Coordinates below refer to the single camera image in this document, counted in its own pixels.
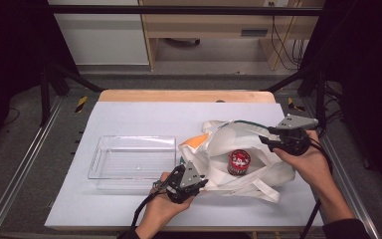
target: clear plastic container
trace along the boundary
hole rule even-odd
[[[148,193],[163,171],[176,166],[173,136],[105,135],[98,141],[89,179],[97,189]]]

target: wooden edge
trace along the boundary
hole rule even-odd
[[[275,103],[270,92],[255,91],[159,91],[159,90],[106,90],[99,102],[226,102]]]
[[[55,226],[51,227],[57,231],[127,231],[128,226]],[[304,230],[304,226],[166,226],[161,231],[165,232],[295,232],[299,233]],[[311,226],[310,231],[321,228],[321,226]]]

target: sleeve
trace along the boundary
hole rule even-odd
[[[129,230],[127,232],[124,232],[118,235],[116,239],[139,239],[139,237],[136,234],[135,230]]]
[[[324,225],[327,239],[370,239],[364,224],[358,219],[344,219]]]

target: black curtain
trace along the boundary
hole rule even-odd
[[[327,3],[333,8],[344,4],[340,0]],[[343,18],[337,15],[319,19],[304,66],[314,59]],[[332,51],[317,58],[327,58],[326,64],[320,66],[325,79],[342,85],[346,121],[370,167],[382,173],[382,0],[357,1],[339,27]]]
[[[0,128],[10,99],[39,86],[45,65],[54,62],[79,73],[54,15],[29,11],[26,4],[48,2],[0,0]]]

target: red can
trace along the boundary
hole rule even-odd
[[[250,155],[242,150],[236,149],[229,153],[228,171],[231,175],[244,175],[250,166]]]

